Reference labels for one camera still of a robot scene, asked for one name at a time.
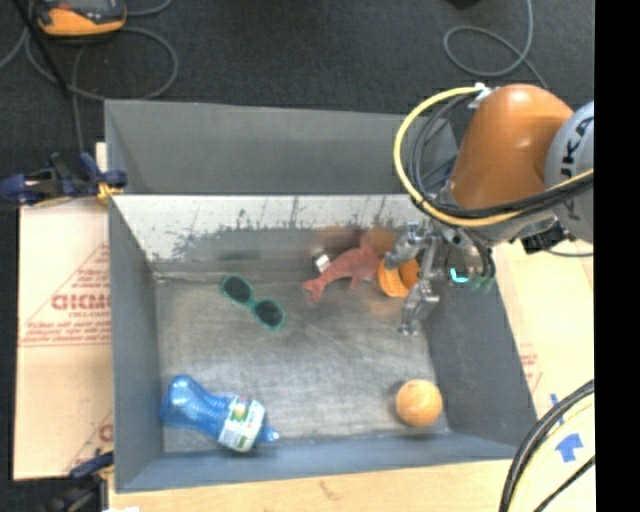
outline orange object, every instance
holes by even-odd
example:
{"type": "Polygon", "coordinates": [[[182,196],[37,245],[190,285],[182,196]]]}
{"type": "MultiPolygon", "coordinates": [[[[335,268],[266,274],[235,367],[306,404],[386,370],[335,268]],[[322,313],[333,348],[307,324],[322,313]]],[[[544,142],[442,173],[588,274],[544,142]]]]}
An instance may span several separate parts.
{"type": "Polygon", "coordinates": [[[411,287],[418,282],[420,265],[416,259],[401,263],[395,270],[387,270],[384,259],[378,265],[380,288],[389,297],[406,297],[411,287]]]}
{"type": "Polygon", "coordinates": [[[49,35],[57,37],[81,37],[106,34],[119,30],[125,23],[125,18],[105,22],[92,21],[74,12],[67,4],[59,4],[48,11],[49,23],[38,19],[40,28],[49,35]]]}
{"type": "Polygon", "coordinates": [[[380,258],[369,240],[362,235],[360,247],[343,252],[320,276],[302,283],[302,288],[311,292],[313,302],[318,302],[322,298],[324,287],[336,279],[350,277],[351,288],[355,288],[365,279],[374,279],[379,261],[380,258]]]}
{"type": "Polygon", "coordinates": [[[550,92],[513,84],[487,96],[473,115],[449,178],[463,208],[485,208],[544,192],[547,153],[573,111],[550,92]]]}
{"type": "Polygon", "coordinates": [[[396,395],[396,412],[409,425],[415,427],[431,425],[442,412],[440,390],[426,379],[407,381],[396,395]]]}

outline bottle label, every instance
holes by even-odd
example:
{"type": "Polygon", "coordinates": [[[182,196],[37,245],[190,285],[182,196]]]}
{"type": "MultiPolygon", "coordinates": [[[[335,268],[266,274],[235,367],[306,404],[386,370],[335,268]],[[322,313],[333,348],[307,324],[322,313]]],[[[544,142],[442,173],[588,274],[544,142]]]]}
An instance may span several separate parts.
{"type": "Polygon", "coordinates": [[[260,432],[265,409],[256,400],[237,396],[229,404],[229,416],[224,422],[218,442],[238,452],[248,452],[260,432]]]}

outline blue arrow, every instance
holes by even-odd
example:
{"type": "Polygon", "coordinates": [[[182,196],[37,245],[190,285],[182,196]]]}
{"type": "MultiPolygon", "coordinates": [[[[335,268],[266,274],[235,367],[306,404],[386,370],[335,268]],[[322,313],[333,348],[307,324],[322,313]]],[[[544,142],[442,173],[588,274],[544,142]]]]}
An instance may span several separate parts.
{"type": "Polygon", "coordinates": [[[556,446],[556,450],[560,452],[563,462],[571,462],[576,460],[576,456],[573,454],[573,450],[576,448],[582,448],[582,440],[578,434],[569,434],[556,446]]]}
{"type": "MultiPolygon", "coordinates": [[[[551,403],[553,405],[556,405],[558,403],[558,396],[555,393],[551,393],[551,403]]],[[[560,416],[558,424],[562,425],[563,423],[564,418],[560,416]]],[[[555,449],[560,452],[563,462],[572,462],[576,460],[576,456],[573,454],[573,450],[575,450],[576,448],[582,448],[583,446],[584,445],[582,444],[580,435],[574,433],[569,434],[562,441],[560,441],[555,449]]]]}

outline bin floor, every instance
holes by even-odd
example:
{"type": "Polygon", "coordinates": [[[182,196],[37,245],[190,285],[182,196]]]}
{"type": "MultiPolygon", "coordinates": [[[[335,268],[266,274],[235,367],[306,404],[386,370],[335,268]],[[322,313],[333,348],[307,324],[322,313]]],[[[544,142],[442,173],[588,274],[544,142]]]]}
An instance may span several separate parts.
{"type": "MultiPolygon", "coordinates": [[[[403,299],[386,297],[375,282],[351,289],[342,279],[314,303],[301,288],[308,275],[283,274],[244,274],[255,298],[271,297],[286,310],[277,331],[221,294],[224,274],[157,276],[163,389],[187,373],[214,393],[257,399],[285,443],[415,432],[394,414],[395,392],[409,379],[437,380],[425,336],[398,333],[403,299]]],[[[447,429],[443,411],[418,431],[447,429]]],[[[164,436],[167,452],[216,447],[197,431],[165,427],[164,436]]]]}

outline orange ball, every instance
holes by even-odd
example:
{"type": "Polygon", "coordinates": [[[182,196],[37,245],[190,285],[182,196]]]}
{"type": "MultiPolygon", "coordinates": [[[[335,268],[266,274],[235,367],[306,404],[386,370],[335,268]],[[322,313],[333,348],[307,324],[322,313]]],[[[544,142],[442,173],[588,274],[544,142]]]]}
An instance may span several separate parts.
{"type": "Polygon", "coordinates": [[[405,382],[396,394],[398,416],[416,427],[425,427],[442,412],[442,395],[438,387],[425,379],[405,382]]]}

